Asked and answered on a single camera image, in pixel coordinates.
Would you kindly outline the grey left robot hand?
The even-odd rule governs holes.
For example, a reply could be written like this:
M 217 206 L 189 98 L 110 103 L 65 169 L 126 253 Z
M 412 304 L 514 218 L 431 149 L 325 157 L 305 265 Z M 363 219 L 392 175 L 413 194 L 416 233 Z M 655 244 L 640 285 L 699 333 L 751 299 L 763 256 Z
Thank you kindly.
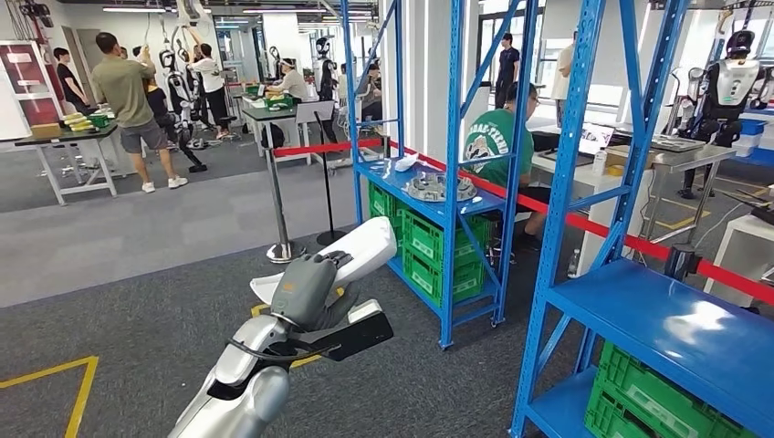
M 338 288 L 334 285 L 338 269 L 352 259 L 348 253 L 333 251 L 291 262 L 275 290 L 270 314 L 306 332 L 335 327 L 359 296 L 345 293 L 326 305 L 330 291 Z

